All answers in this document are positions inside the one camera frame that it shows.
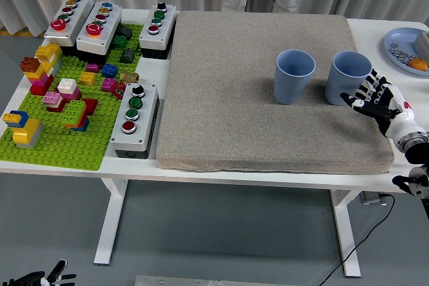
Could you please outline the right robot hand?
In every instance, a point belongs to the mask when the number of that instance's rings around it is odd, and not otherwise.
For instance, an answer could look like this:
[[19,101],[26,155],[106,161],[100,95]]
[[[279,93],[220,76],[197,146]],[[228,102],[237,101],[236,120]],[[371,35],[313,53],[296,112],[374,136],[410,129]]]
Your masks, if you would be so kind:
[[381,134],[397,144],[405,139],[427,142],[428,135],[414,119],[414,112],[400,92],[375,70],[366,77],[356,93],[340,97],[354,111],[375,119]]

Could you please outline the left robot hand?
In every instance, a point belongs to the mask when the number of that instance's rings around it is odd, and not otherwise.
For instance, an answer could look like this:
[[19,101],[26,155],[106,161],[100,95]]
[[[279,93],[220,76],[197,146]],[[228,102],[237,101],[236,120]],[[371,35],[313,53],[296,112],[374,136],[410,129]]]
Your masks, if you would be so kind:
[[61,259],[51,272],[46,275],[44,271],[34,271],[18,279],[2,282],[2,286],[41,286],[41,285],[75,285],[76,274],[63,274],[68,261]]

